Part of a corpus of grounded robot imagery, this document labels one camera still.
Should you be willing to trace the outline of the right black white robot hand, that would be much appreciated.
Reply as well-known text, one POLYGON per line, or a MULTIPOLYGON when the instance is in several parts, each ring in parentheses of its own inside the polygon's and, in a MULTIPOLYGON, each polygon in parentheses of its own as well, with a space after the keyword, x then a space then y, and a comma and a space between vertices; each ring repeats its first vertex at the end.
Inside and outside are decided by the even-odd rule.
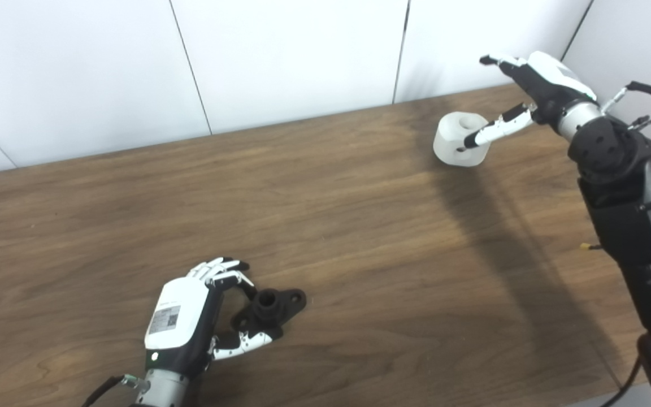
POLYGON ((549 125, 568 141, 594 119, 601 118, 594 91, 562 62, 542 51, 527 59, 491 53, 479 59, 485 66, 497 66, 531 98, 501 114, 465 138, 468 149, 485 146, 522 131, 532 124, 549 125))

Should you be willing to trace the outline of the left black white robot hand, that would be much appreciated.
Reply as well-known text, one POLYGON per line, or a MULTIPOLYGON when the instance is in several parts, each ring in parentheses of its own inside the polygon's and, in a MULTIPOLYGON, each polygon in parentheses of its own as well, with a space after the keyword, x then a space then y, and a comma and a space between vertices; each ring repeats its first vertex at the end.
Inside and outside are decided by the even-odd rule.
POLYGON ((213 360, 233 358, 278 339, 267 331, 215 334, 224 293, 239 288, 249 300, 258 293, 245 276, 250 266, 229 257, 200 263, 161 289, 146 331, 145 368, 170 371, 192 380, 213 360))

